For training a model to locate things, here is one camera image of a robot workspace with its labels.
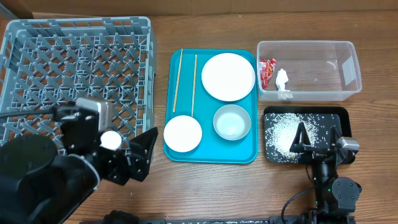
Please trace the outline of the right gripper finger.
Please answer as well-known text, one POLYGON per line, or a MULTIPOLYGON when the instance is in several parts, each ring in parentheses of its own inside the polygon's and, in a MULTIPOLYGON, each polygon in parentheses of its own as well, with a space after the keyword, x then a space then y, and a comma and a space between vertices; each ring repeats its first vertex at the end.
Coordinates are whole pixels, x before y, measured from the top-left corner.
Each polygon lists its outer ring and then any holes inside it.
POLYGON ((307 130, 303 122, 298 124, 297 132, 294 137, 293 143, 290 147, 290 152, 303 153, 308 151, 311 147, 311 143, 307 134, 307 130))
POLYGON ((336 126, 332 126, 330 130, 330 149, 338 147, 340 137, 342 137, 341 131, 336 126))

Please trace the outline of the white paper cup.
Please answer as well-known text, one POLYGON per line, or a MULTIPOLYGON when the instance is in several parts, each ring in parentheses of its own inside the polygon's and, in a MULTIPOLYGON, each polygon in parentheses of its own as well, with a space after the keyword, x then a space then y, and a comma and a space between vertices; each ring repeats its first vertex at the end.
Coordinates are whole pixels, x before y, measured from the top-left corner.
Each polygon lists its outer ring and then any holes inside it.
POLYGON ((118 150, 122 144, 122 137, 116 131, 106 131, 100 137, 100 146, 112 151, 118 150))

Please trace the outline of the rice grains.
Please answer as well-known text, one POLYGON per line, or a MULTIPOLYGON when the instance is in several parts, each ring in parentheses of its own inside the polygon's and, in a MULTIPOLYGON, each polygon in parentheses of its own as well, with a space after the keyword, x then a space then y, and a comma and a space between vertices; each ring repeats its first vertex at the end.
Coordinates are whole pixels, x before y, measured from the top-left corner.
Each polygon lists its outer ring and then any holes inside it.
POLYGON ((335 114, 267 113, 264 115, 266 158, 273 163, 294 164, 299 155, 290 152, 297 129, 303 123, 312 147, 327 147, 330 129, 340 121, 335 114))

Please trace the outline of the pink-white bowl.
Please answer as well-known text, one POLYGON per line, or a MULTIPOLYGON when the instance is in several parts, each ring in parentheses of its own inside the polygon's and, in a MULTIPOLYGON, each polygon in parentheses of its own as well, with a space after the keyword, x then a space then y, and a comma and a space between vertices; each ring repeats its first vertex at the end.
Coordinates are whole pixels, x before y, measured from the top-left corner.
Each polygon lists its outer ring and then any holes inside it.
POLYGON ((164 141, 175 152, 189 152, 200 143, 203 132, 199 122, 187 115, 172 118, 164 129, 164 141))

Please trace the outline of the white tissue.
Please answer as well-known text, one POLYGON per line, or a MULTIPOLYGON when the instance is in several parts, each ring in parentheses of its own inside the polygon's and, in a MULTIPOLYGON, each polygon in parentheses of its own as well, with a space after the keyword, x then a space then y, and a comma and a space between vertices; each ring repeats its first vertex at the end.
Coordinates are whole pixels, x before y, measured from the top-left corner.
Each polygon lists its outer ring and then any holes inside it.
POLYGON ((281 68, 277 72, 277 77, 275 80, 275 85, 278 89, 278 99, 280 100, 287 100, 293 98, 293 95, 290 93, 289 90, 285 89, 286 83, 289 81, 289 78, 287 76, 287 72, 281 68))

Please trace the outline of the grey metal bowl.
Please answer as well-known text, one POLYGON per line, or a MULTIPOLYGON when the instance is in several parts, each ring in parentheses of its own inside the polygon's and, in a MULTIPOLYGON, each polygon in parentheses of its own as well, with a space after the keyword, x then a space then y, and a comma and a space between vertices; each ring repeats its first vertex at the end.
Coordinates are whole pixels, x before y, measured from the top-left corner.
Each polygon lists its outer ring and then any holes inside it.
POLYGON ((213 117, 213 127, 223 139, 237 141, 245 137, 251 129, 249 113, 238 105, 224 105, 213 117))

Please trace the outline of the red snack wrapper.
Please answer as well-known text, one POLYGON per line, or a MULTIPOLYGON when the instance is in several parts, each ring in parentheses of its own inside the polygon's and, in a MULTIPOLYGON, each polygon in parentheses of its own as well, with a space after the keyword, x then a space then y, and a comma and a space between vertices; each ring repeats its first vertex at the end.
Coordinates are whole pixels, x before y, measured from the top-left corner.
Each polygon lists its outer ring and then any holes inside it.
POLYGON ((265 90, 268 87, 268 83, 273 76, 276 59, 261 59, 260 63, 260 78, 262 89, 265 90))

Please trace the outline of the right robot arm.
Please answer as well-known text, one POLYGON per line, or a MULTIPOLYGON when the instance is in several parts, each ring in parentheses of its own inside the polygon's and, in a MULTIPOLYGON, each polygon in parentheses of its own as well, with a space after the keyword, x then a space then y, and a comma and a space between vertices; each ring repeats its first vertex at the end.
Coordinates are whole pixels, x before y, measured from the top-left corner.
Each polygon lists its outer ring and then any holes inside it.
POLYGON ((345 137, 331 127, 329 147, 311 146, 305 125, 298 125, 290 152, 299 154, 298 162, 312 168, 313 187, 289 199, 282 208, 283 223, 354 223, 350 214, 356 210, 356 202, 362 187, 348 177, 339 177, 339 164, 348 164, 359 152, 359 143, 345 137), (297 197, 315 192, 315 208, 309 208, 299 217, 289 221, 284 217, 285 209, 297 197))

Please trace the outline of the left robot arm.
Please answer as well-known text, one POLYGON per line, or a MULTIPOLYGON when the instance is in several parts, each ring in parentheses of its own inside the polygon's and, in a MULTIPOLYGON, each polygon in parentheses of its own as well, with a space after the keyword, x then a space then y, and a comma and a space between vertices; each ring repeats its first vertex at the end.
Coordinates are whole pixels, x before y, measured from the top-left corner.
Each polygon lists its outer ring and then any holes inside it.
POLYGON ((1 146, 1 223, 63 223, 103 179, 125 185, 147 177, 157 128, 130 140, 130 154, 101 147, 95 115, 67 121, 61 130, 66 156, 38 134, 1 146))

